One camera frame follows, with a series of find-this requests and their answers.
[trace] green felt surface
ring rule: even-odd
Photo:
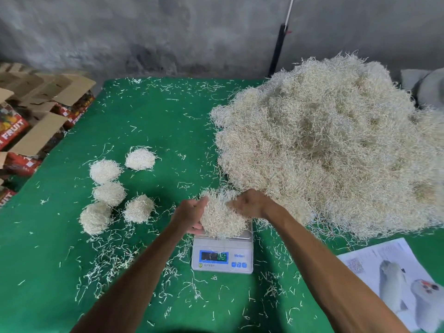
[[[124,163],[130,147],[138,145],[152,147],[161,158],[152,172],[126,170],[120,178],[128,198],[137,193],[156,198],[155,222],[136,225],[134,235],[124,238],[128,247],[142,249],[155,238],[153,231],[165,227],[169,220],[165,211],[174,203],[219,185],[208,112],[237,90],[259,83],[170,78],[108,81],[85,117],[0,211],[0,331],[67,332],[96,300],[97,282],[86,289],[83,276],[92,269],[100,249],[87,242],[89,236],[80,233],[77,221],[82,208],[92,201],[88,161],[105,157]],[[125,235],[122,207],[114,213],[119,221],[111,228]],[[214,280],[214,273],[195,272],[195,279],[202,280],[194,283],[203,299],[195,299],[191,287],[182,290],[193,273],[189,263],[175,258],[171,265],[180,276],[161,278],[139,331],[235,332],[245,325],[260,325],[244,327],[242,332],[331,332],[307,286],[296,278],[296,266],[286,265],[280,239],[270,230],[257,235],[252,275],[216,274]],[[101,235],[103,240],[108,236]],[[406,238],[420,263],[444,284],[444,230]],[[335,254],[348,250],[344,240],[327,243]],[[183,260],[189,259],[190,252]],[[268,282],[263,274],[269,276],[269,272],[280,276]],[[273,286],[279,296],[267,294]],[[165,295],[159,297],[162,290]]]

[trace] loose paper shreds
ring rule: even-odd
[[[114,160],[99,160],[93,162],[89,169],[91,179],[99,185],[117,180],[122,172],[123,169]]]
[[[443,226],[444,116],[415,109],[378,62],[308,59],[215,107],[219,165],[326,235]]]
[[[225,205],[238,194],[237,191],[225,187],[201,193],[201,196],[208,196],[208,204],[200,220],[208,235],[221,238],[236,237],[247,229],[247,219]]]
[[[148,220],[153,210],[153,200],[146,195],[141,195],[126,203],[123,216],[127,222],[143,223]]]
[[[128,153],[125,166],[134,170],[151,169],[156,162],[156,155],[148,147],[138,148]]]
[[[80,214],[80,223],[89,235],[100,234],[111,222],[111,208],[103,202],[90,204]]]
[[[125,188],[119,182],[108,182],[92,190],[93,197],[110,207],[117,207],[126,197]]]

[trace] scale weighing platform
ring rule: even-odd
[[[207,235],[195,235],[191,268],[196,271],[251,274],[253,272],[253,230],[239,237],[217,239]]]

